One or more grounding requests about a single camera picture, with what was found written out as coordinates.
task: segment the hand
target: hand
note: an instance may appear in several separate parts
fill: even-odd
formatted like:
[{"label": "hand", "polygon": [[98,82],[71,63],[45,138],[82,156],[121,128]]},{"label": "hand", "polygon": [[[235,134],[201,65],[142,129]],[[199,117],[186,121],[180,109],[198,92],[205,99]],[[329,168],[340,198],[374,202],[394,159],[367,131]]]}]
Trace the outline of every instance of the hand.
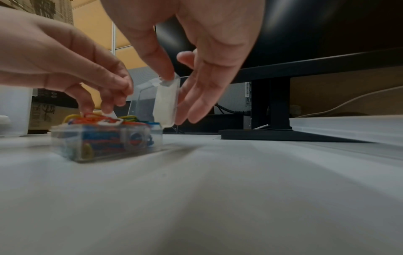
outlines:
[{"label": "hand", "polygon": [[125,105],[133,81],[121,61],[73,26],[0,7],[0,84],[62,91],[92,112],[99,90],[102,111]]},{"label": "hand", "polygon": [[101,2],[143,61],[163,79],[172,79],[174,70],[158,44],[155,24],[176,15],[198,49],[197,64],[180,92],[175,121],[179,125],[187,118],[192,123],[202,119],[232,82],[259,35],[265,4],[265,0]]}]

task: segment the monitor stand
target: monitor stand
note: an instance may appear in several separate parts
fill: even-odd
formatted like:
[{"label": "monitor stand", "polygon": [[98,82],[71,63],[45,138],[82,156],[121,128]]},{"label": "monitor stand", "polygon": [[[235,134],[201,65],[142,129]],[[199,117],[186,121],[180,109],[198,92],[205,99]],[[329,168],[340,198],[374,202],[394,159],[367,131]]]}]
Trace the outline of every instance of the monitor stand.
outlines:
[{"label": "monitor stand", "polygon": [[[357,142],[293,131],[290,127],[290,77],[254,80],[251,83],[252,130],[222,130],[221,139],[305,142]],[[269,124],[270,129],[253,130]]]}]

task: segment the desk surface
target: desk surface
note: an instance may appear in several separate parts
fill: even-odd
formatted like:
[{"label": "desk surface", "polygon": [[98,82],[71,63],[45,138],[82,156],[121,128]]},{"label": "desk surface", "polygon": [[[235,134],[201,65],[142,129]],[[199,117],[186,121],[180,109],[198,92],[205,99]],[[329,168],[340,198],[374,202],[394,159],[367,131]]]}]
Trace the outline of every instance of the desk surface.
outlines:
[{"label": "desk surface", "polygon": [[68,162],[0,139],[0,254],[403,254],[403,149],[165,135]]}]

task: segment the black monitor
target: black monitor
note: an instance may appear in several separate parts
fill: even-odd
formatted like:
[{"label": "black monitor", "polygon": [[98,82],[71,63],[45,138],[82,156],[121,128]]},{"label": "black monitor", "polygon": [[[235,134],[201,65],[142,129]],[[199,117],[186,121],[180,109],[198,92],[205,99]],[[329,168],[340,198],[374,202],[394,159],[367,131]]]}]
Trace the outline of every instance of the black monitor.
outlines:
[{"label": "black monitor", "polygon": [[[289,129],[291,77],[403,65],[402,10],[402,0],[267,0],[260,35],[233,81],[252,82],[252,128]],[[176,55],[194,46],[178,20],[156,33],[185,79],[191,70]]]}]

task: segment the white cable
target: white cable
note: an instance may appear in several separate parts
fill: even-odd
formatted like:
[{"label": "white cable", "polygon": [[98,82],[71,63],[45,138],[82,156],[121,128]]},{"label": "white cable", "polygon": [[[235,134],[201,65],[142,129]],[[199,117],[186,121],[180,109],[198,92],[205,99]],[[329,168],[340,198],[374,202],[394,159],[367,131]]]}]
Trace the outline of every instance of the white cable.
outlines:
[{"label": "white cable", "polygon": [[296,117],[296,118],[306,118],[306,117],[312,117],[312,116],[322,115],[322,114],[325,114],[325,113],[330,113],[330,112],[332,112],[332,111],[334,111],[334,110],[337,110],[338,108],[340,108],[340,107],[342,107],[342,106],[345,106],[346,104],[349,104],[349,103],[351,103],[351,102],[353,102],[353,101],[355,101],[355,100],[357,100],[357,99],[360,99],[360,98],[363,98],[363,97],[366,97],[366,96],[370,96],[370,95],[374,95],[374,94],[378,94],[378,93],[382,93],[382,92],[387,92],[387,91],[395,90],[395,89],[402,89],[402,88],[403,88],[403,86],[398,86],[398,87],[394,87],[394,88],[390,88],[390,89],[378,90],[378,91],[375,91],[375,92],[371,92],[371,93],[364,94],[364,95],[361,95],[361,96],[359,96],[359,97],[353,98],[353,99],[351,99],[351,100],[349,100],[349,101],[347,101],[347,102],[345,102],[345,103],[342,103],[341,105],[339,105],[339,106],[337,106],[337,107],[334,107],[333,109],[330,109],[330,110],[327,110],[327,111],[324,111],[324,112],[320,112],[320,113],[306,114],[306,115],[298,116],[298,117]]},{"label": "white cable", "polygon": [[267,127],[267,126],[269,126],[269,124],[266,124],[266,125],[260,126],[260,127],[258,127],[258,128],[253,129],[253,130],[262,129],[262,128]]}]

